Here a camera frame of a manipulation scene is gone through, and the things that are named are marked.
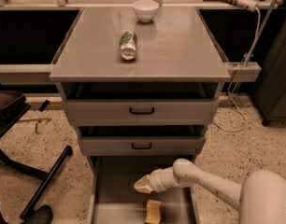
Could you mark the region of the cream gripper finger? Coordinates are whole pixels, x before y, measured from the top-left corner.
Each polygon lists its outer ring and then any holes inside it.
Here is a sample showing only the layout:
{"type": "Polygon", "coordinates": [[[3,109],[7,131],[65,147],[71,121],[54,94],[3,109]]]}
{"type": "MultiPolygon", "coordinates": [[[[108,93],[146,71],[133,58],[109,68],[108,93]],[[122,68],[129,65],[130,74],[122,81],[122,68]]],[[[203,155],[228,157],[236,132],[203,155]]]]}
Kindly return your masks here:
{"type": "Polygon", "coordinates": [[[144,175],[142,178],[137,180],[134,184],[134,189],[139,193],[151,194],[152,187],[150,186],[150,176],[144,175]]]}

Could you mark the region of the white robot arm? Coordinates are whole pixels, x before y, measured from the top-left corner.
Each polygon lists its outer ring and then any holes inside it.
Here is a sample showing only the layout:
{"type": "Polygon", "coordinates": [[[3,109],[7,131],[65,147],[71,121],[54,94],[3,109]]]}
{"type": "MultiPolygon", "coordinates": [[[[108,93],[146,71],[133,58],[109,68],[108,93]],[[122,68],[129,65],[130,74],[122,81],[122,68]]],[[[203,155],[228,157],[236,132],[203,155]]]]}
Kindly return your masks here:
{"type": "Polygon", "coordinates": [[[197,184],[238,212],[238,224],[286,224],[286,179],[273,172],[259,170],[242,184],[199,169],[186,159],[177,159],[171,167],[157,169],[134,184],[141,193],[188,188],[197,184]]]}

